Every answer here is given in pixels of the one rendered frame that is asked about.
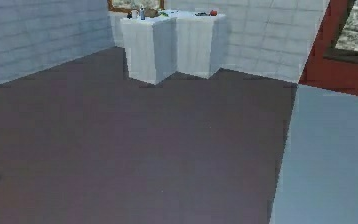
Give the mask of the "white kitchen counter cabinet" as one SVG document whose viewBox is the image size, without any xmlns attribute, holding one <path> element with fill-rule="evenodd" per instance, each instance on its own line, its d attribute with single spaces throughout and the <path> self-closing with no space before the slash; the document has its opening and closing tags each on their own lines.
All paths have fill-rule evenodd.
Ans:
<svg viewBox="0 0 358 224">
<path fill-rule="evenodd" d="M 169 17 L 119 20 L 129 77 L 158 84 L 176 72 L 208 79 L 225 61 L 227 16 L 195 16 L 164 10 Z"/>
</svg>

